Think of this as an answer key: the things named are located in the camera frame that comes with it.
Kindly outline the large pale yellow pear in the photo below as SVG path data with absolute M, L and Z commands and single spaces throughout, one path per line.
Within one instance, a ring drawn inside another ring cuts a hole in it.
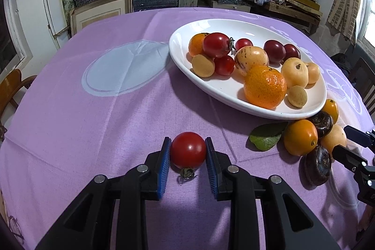
M 308 68 L 299 58 L 288 58 L 281 67 L 281 74 L 288 88 L 293 86 L 305 88 L 308 84 Z

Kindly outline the small red cherry tomato plate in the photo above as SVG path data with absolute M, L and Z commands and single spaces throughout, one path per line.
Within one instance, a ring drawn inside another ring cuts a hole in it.
M 235 43 L 236 51 L 239 51 L 240 49 L 242 49 L 246 46 L 253 46 L 253 43 L 250 39 L 241 38 L 241 39 L 237 40 L 236 43 Z

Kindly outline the large red tomato in plate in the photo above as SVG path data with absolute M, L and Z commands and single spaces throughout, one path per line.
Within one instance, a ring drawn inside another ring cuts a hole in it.
M 221 32 L 210 33 L 203 40 L 203 52 L 211 58 L 229 55 L 234 47 L 234 39 Z

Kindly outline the yellow apricot fruit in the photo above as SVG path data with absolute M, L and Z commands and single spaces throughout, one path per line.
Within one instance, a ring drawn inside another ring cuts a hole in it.
M 320 68 L 313 62 L 305 62 L 308 69 L 308 84 L 315 84 L 320 78 Z

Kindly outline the speckled yellow pepino melon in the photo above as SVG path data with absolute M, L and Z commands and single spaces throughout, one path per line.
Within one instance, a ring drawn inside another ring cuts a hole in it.
M 267 53 L 260 47 L 246 46 L 235 54 L 236 71 L 246 76 L 248 71 L 255 66 L 268 66 L 269 58 Z

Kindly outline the dark wooden chair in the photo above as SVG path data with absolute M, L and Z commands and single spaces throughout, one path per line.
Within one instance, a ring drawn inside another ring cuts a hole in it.
M 349 81 L 359 93 L 370 116 L 374 115 L 374 71 L 369 64 L 359 58 L 352 68 Z

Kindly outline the small tan longan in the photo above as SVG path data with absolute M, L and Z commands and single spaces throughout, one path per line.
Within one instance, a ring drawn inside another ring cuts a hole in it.
M 202 78 L 210 77 L 215 72 L 215 63 L 213 59 L 205 55 L 196 55 L 193 57 L 192 61 L 193 72 Z

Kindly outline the small red cherry tomato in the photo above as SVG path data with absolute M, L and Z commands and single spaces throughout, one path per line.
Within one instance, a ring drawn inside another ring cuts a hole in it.
M 235 61 L 229 56 L 225 55 L 214 60 L 215 73 L 221 76 L 229 76 L 235 70 Z

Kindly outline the pale yellow round pear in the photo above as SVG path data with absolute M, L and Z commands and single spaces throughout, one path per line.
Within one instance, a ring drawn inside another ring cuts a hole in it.
M 320 144 L 323 148 L 325 148 L 330 154 L 335 146 L 341 145 L 343 147 L 347 146 L 347 137 L 344 129 L 338 125 L 334 124 L 330 133 L 324 136 L 320 140 Z

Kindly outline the cardboard framed box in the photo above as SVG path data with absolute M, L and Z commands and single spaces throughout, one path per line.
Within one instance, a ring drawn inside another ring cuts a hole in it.
M 77 7 L 71 11 L 71 35 L 92 23 L 133 11 L 133 0 L 97 0 Z

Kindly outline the dark mangosteen front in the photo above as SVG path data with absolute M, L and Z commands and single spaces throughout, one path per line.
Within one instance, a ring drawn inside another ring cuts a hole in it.
M 304 171 L 313 186 L 325 184 L 330 178 L 332 159 L 327 149 L 317 145 L 304 157 Z

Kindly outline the purple printed tablecloth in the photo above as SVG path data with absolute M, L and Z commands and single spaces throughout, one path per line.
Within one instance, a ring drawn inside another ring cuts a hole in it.
M 346 124 L 373 128 L 359 94 L 330 58 L 290 25 L 205 8 L 151 10 L 96 22 L 76 34 L 26 91 L 1 146 L 1 189 L 26 249 L 34 249 L 74 197 L 98 174 L 124 175 L 165 137 L 211 137 L 232 163 L 261 177 L 280 175 L 343 249 L 355 245 L 364 205 L 352 173 L 333 164 L 328 183 L 310 189 L 299 159 L 282 145 L 258 152 L 248 134 L 265 120 L 233 109 L 195 86 L 169 57 L 180 26 L 206 18 L 260 25 L 290 39 L 319 64 Z

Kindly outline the white oval plate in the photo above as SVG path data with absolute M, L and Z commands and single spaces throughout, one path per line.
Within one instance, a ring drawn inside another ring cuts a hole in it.
M 206 19 L 178 28 L 169 52 L 178 68 L 201 90 L 254 116 L 299 120 L 318 113 L 327 90 L 310 58 L 276 59 L 280 34 L 254 23 Z

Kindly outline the dark red plum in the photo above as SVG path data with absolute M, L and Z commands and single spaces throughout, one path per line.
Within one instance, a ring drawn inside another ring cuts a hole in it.
M 264 51 L 267 53 L 270 63 L 280 63 L 286 56 L 284 45 L 276 40 L 266 41 Z

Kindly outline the large orange mandarin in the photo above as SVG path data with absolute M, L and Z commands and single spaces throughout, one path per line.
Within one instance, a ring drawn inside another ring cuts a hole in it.
M 244 95 L 248 103 L 273 110 L 287 93 L 284 76 L 268 66 L 254 66 L 244 78 Z

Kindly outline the brown wooden chair left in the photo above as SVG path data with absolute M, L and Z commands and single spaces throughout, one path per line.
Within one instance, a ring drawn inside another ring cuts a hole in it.
M 26 79 L 22 79 L 22 72 L 19 69 L 12 70 L 0 86 L 0 114 L 3 115 L 8 104 L 15 109 L 19 104 L 15 101 L 14 96 L 21 90 L 21 88 L 29 89 L 37 75 L 32 75 Z

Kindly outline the small orange mandarin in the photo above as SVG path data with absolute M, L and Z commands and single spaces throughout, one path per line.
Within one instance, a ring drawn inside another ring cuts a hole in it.
M 194 57 L 203 53 L 203 41 L 208 35 L 209 33 L 199 33 L 190 39 L 188 46 L 188 53 L 190 56 Z

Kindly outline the large red tomato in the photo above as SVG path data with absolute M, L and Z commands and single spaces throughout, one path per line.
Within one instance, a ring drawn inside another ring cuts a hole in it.
M 170 161 L 179 169 L 199 168 L 206 158 L 206 144 L 203 138 L 194 132 L 178 134 L 170 147 Z
M 234 39 L 221 32 L 210 33 L 203 40 L 203 52 L 211 58 L 229 55 L 234 47 Z

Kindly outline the orange tomato near plate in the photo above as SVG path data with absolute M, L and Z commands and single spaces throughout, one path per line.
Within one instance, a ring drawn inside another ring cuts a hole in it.
M 297 120 L 287 126 L 283 140 L 288 153 L 301 157 L 310 153 L 317 146 L 317 129 L 309 120 Z

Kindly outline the orange yellow tomato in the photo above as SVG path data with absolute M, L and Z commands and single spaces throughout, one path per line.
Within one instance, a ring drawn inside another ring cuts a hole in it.
M 322 112 L 328 113 L 332 117 L 333 123 L 337 123 L 339 118 L 339 109 L 336 101 L 333 99 L 326 99 Z

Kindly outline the green leaf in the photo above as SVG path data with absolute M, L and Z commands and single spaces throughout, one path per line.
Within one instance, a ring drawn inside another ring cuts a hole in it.
M 288 122 L 268 123 L 254 128 L 249 134 L 249 141 L 256 149 L 265 152 L 272 149 L 280 140 Z

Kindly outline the dark purple mangosteen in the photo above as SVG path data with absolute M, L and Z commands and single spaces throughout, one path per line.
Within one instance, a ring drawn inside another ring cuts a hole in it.
M 308 118 L 317 130 L 318 138 L 328 135 L 334 125 L 332 116 L 327 112 L 320 111 Z

